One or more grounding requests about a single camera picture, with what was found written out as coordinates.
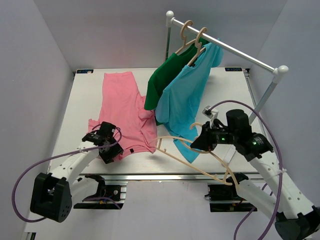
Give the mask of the pink t shirt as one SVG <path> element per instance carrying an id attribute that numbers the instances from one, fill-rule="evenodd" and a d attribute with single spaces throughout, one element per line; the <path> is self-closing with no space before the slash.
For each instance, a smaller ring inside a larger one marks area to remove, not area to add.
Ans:
<path id="1" fill-rule="evenodd" d="M 130 154 L 156 151 L 157 126 L 153 110 L 145 110 L 146 97 L 140 94 L 132 72 L 105 73 L 102 82 L 102 104 L 98 120 L 88 120 L 88 130 L 102 122 L 120 128 L 121 161 Z"/>

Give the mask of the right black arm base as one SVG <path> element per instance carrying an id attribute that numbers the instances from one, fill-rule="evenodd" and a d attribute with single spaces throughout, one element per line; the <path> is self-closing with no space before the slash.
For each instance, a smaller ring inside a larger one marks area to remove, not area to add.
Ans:
<path id="1" fill-rule="evenodd" d="M 209 201 L 211 213 L 244 213 L 254 206 L 237 195 L 235 187 L 222 184 L 209 184 L 204 196 Z"/>

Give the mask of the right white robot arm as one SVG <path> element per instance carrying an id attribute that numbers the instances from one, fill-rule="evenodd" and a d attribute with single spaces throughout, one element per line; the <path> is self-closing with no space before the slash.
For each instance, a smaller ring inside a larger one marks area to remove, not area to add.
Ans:
<path id="1" fill-rule="evenodd" d="M 190 145 L 201 151 L 211 151 L 218 144 L 233 145 L 236 151 L 254 167 L 275 194 L 271 197 L 247 177 L 228 184 L 226 195 L 249 201 L 274 224 L 283 240 L 303 240 L 320 229 L 320 209 L 295 185 L 278 159 L 264 159 L 274 152 L 267 138 L 252 131 L 248 115 L 241 109 L 226 113 L 227 124 L 218 119 L 206 122 L 200 135 Z"/>

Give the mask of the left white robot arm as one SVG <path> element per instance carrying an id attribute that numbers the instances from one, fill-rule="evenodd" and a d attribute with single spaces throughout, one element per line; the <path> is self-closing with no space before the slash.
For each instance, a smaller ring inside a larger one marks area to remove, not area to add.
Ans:
<path id="1" fill-rule="evenodd" d="M 55 222 L 63 222 L 74 205 L 80 202 L 113 202 L 107 194 L 105 179 L 98 174 L 81 176 L 89 164 L 101 158 L 106 164 L 123 153 L 121 129 L 102 122 L 89 131 L 73 153 L 48 173 L 39 173 L 34 180 L 30 211 Z"/>

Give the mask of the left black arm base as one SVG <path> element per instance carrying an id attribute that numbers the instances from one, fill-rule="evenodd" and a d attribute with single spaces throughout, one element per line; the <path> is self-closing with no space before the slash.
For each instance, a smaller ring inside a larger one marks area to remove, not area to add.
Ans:
<path id="1" fill-rule="evenodd" d="M 127 184 L 115 180 L 106 180 L 97 174 L 80 176 L 76 183 L 89 184 L 84 186 L 77 195 L 79 201 L 73 201 L 74 209 L 87 210 L 121 210 L 127 193 Z"/>

